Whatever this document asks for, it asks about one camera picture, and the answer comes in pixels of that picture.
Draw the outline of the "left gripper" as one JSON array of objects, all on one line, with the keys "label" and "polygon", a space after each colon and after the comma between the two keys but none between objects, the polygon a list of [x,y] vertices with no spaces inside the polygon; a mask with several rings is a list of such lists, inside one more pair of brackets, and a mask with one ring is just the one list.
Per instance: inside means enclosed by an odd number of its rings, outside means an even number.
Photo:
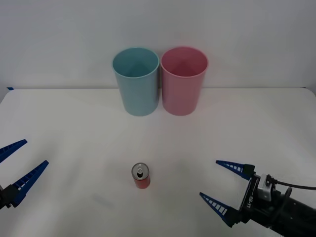
[{"label": "left gripper", "polygon": [[[0,148],[0,163],[2,163],[5,159],[7,159],[25,144],[27,144],[27,140],[23,139]],[[17,180],[15,183],[10,184],[5,189],[0,187],[0,209],[4,207],[10,208],[11,206],[17,207],[25,198],[30,188],[44,172],[48,164],[49,162],[45,160],[32,171]]]}]

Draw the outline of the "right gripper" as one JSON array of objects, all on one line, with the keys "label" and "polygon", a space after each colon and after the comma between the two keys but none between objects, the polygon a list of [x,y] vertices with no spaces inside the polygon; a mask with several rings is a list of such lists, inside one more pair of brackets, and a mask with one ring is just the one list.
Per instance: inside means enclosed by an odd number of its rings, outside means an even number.
[{"label": "right gripper", "polygon": [[258,224],[268,224],[271,214],[268,210],[271,206],[271,184],[267,184],[267,175],[256,175],[255,166],[251,164],[224,160],[216,160],[216,163],[241,178],[250,180],[239,209],[228,206],[202,192],[199,193],[199,196],[230,228],[239,222],[246,224],[249,220]]}]

